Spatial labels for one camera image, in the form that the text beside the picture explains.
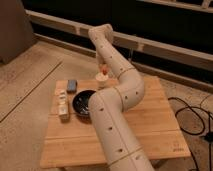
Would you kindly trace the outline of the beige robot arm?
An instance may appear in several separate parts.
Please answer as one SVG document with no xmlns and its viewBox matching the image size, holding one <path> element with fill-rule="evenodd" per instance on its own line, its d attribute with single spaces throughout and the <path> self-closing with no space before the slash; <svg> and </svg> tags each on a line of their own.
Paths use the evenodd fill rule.
<svg viewBox="0 0 213 171">
<path fill-rule="evenodd" d="M 130 129 L 123 112 L 144 97 L 144 81 L 137 69 L 113 46 L 110 24 L 88 31 L 95 45 L 97 59 L 106 64 L 119 84 L 94 93 L 88 106 L 92 124 L 111 171 L 154 171 L 141 143 Z"/>
</svg>

